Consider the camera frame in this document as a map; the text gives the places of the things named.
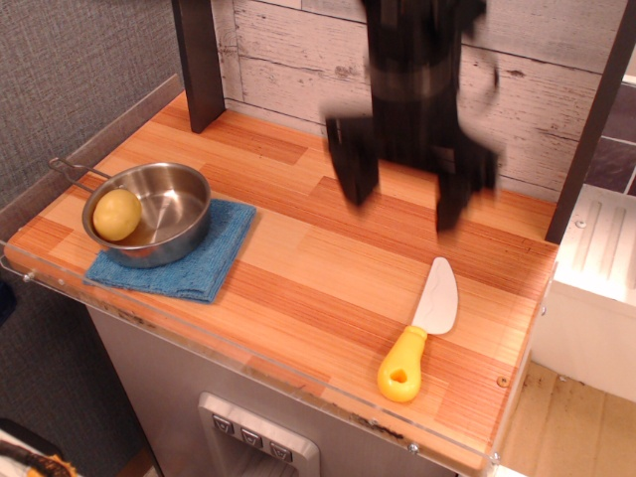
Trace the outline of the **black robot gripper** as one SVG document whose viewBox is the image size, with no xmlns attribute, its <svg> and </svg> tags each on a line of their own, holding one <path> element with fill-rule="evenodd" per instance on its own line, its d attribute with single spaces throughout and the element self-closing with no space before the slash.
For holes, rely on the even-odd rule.
<svg viewBox="0 0 636 477">
<path fill-rule="evenodd" d="M 367 1 L 372 114 L 329 116 L 329 152 L 345 198 L 362 206 L 380 160 L 438 175 L 436 230 L 453 230 L 474 191 L 493 188 L 497 155 L 460 126 L 464 34 L 483 1 Z"/>
</svg>

